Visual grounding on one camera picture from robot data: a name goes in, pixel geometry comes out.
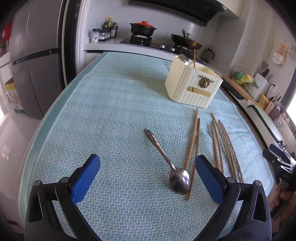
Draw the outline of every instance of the orange pot lid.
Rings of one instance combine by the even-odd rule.
[[[152,25],[148,24],[148,22],[146,22],[146,21],[142,21],[141,23],[135,23],[135,24],[141,24],[141,25],[145,25],[145,26],[154,28]]]

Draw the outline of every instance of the gas stove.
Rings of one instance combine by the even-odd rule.
[[[130,39],[124,39],[121,43],[150,47],[176,55],[184,54],[188,59],[193,60],[193,50],[177,45],[169,46],[168,44],[157,44],[152,41],[152,38],[143,38],[132,35]],[[202,65],[207,65],[204,61],[198,58],[195,58],[195,61]]]

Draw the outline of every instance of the blue gripper pad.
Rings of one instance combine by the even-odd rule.
[[[80,167],[83,168],[82,173],[72,187],[72,201],[74,205],[81,202],[85,197],[89,187],[91,186],[95,176],[100,170],[101,161],[99,156],[91,154],[86,163]]]
[[[207,188],[212,200],[221,205],[224,199],[226,183],[218,174],[217,169],[209,163],[204,155],[197,156],[195,169]]]
[[[270,144],[269,149],[276,154],[277,156],[279,156],[280,158],[283,158],[284,154],[283,151],[281,149],[279,149],[278,147],[276,147],[274,144]]]

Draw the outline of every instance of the black pot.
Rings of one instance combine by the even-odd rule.
[[[149,27],[146,25],[138,24],[138,23],[130,23],[131,25],[131,32],[135,35],[142,35],[145,37],[151,37],[154,30],[157,28]]]
[[[189,37],[184,38],[181,35],[171,34],[171,38],[176,45],[185,47],[191,50],[194,50],[194,49],[199,50],[202,47],[202,45],[200,45],[198,42],[194,41]]]

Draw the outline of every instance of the human hand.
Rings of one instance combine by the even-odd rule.
[[[286,201],[289,198],[290,198],[290,200],[288,201],[286,206],[283,208],[283,210],[279,216],[282,223],[284,223],[287,219],[289,219],[291,212],[293,211],[293,209],[296,206],[296,193],[295,192],[294,193],[287,192],[287,191],[282,192],[281,191],[281,184],[279,183],[275,189],[274,198],[273,198],[271,205],[270,205],[270,210],[273,210],[276,206],[279,205],[280,199],[283,199]]]

